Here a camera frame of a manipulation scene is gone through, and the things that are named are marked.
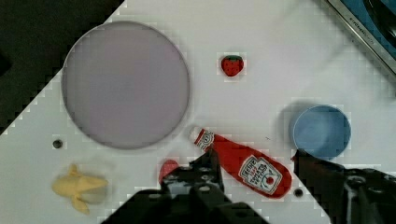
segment plate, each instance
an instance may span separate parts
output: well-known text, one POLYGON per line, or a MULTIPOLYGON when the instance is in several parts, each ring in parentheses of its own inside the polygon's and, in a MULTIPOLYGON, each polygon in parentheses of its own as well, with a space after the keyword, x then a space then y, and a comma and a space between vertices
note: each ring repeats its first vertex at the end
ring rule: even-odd
POLYGON ((166 36, 137 22, 111 22, 71 49, 62 93, 71 119, 91 139, 115 148, 148 147, 182 121, 189 71, 166 36))

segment ketchup label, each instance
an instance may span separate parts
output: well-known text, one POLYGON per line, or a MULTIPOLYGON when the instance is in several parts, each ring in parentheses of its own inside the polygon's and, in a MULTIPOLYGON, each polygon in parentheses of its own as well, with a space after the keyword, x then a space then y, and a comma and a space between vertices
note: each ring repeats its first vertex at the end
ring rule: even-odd
POLYGON ((205 130, 196 145, 203 151, 207 149, 215 141, 215 134, 205 130))
POLYGON ((260 189, 267 194, 273 194, 282 180, 282 174, 264 158, 248 157, 239 171, 239 176, 248 185, 260 189))

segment strawberry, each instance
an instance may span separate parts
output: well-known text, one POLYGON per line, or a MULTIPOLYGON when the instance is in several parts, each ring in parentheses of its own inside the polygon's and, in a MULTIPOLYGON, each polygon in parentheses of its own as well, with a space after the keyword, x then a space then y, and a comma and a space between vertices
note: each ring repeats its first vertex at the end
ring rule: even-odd
POLYGON ((227 77, 234 77, 244 68, 244 60, 237 55, 228 55, 221 60, 221 68, 227 77))

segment white table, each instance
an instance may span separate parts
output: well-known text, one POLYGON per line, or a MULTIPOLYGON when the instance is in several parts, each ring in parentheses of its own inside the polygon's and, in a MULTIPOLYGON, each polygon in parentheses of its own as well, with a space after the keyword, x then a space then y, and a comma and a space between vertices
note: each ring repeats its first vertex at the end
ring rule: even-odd
MULTIPOLYGON (((292 172, 288 124, 305 105, 336 105, 350 118, 351 143, 334 162, 394 175, 394 87, 317 0, 127 0, 108 21, 141 21, 177 44, 191 70, 190 112, 160 144, 128 151, 103 147, 68 117, 60 72, 0 136, 1 223, 100 223, 139 190, 159 187, 164 158, 183 164, 201 155, 187 137, 194 125, 264 149, 292 172), (220 72, 217 60, 225 52, 245 57, 246 75, 231 81, 220 72), (52 147, 58 138, 63 149, 52 147), (50 188, 72 162, 110 182, 107 200, 91 205, 87 217, 50 188)), ((296 176, 282 200, 223 177, 233 202, 250 204, 271 223, 329 223, 296 176), (298 187, 302 198, 292 195, 298 187)))

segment bowl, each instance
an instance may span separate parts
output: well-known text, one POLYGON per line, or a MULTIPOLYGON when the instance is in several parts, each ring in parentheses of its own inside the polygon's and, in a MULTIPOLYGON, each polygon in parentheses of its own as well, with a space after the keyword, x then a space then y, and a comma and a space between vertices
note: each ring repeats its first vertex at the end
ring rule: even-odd
POLYGON ((349 143, 347 116, 330 105, 315 105, 298 113, 290 122, 290 139, 297 148, 314 157, 331 160, 349 143))

